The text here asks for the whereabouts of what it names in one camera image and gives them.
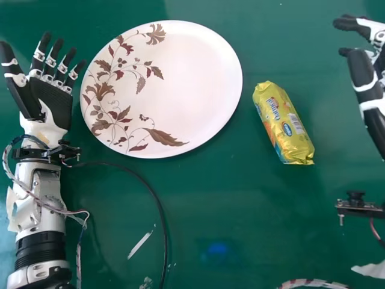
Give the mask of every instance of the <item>screw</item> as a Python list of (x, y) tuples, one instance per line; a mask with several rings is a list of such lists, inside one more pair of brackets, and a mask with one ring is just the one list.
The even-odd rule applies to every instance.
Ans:
[(345, 217), (345, 215), (338, 214), (338, 216), (339, 216), (339, 225), (342, 227), (343, 226), (343, 218)]

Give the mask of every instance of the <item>robotic arm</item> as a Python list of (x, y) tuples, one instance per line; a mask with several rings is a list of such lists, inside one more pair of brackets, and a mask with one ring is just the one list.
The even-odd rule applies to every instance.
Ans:
[(339, 53), (347, 57), (361, 117), (385, 159), (385, 24), (343, 15), (333, 25), (339, 30), (358, 32), (374, 47), (374, 52), (340, 48)]
[[(50, 39), (51, 35), (45, 33), (39, 41), (27, 76), (11, 46), (0, 42), (4, 77), (20, 109), (20, 125), (25, 131), (3, 154), (4, 169), (14, 182), (7, 192), (8, 230), (17, 233), (15, 271), (8, 277), (7, 289), (74, 288), (69, 284), (72, 274), (65, 252), (65, 216), (89, 216), (86, 211), (67, 211), (60, 196), (60, 164), (69, 158), (79, 158), (81, 153), (80, 148), (69, 146), (63, 137), (71, 125), (72, 87), (85, 61), (80, 61), (67, 75), (76, 53), (72, 48), (56, 70), (63, 40), (58, 39), (45, 57)], [(8, 154), (19, 141), (21, 148), (13, 150), (17, 161), (13, 174)], [(85, 226), (85, 220), (77, 220)]]

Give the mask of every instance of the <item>yellow wrapper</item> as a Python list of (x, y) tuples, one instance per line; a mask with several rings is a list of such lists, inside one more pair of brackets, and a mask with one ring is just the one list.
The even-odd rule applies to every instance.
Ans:
[(259, 83), (254, 104), (284, 164), (314, 164), (314, 146), (286, 92), (271, 81)]

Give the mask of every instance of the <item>paper plate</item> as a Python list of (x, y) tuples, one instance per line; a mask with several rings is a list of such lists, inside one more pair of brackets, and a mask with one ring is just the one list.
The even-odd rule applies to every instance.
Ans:
[(167, 20), (111, 40), (89, 65), (81, 110), (103, 144), (138, 158), (179, 155), (212, 138), (231, 118), (242, 70), (212, 30)]

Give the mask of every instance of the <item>green table surface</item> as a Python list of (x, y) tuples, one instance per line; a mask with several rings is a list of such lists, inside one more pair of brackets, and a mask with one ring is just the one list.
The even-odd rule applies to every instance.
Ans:
[[(228, 124), (203, 146), (178, 157), (140, 160), (97, 141), (74, 90), (68, 138), (82, 160), (134, 169), (158, 192), (171, 234), (167, 288), (275, 288), (287, 279), (321, 278), (353, 288), (383, 288), (353, 265), (379, 263), (384, 251), (367, 219), (340, 227), (334, 202), (349, 189), (383, 200), (385, 165), (360, 119), (346, 61), (339, 47), (365, 46), (355, 33), (333, 29), (343, 13), (385, 21), (380, 0), (0, 0), (0, 39), (10, 42), (27, 69), (43, 31), (76, 45), (90, 61), (110, 39), (137, 25), (163, 19), (197, 22), (221, 34), (240, 59), (244, 86)], [(257, 83), (271, 80), (294, 103), (316, 147), (315, 166), (283, 165), (251, 101)], [(19, 111), (0, 81), (0, 147), (22, 133)], [(7, 232), (0, 174), (0, 287), (13, 271), (14, 234)], [(92, 213), (82, 246), (83, 288), (157, 288), (163, 240), (147, 190), (116, 169), (64, 169), (62, 195), (70, 209)], [(153, 235), (137, 254), (140, 238)], [(385, 234), (381, 223), (377, 225)], [(75, 267), (80, 226), (67, 221), (67, 255)]]

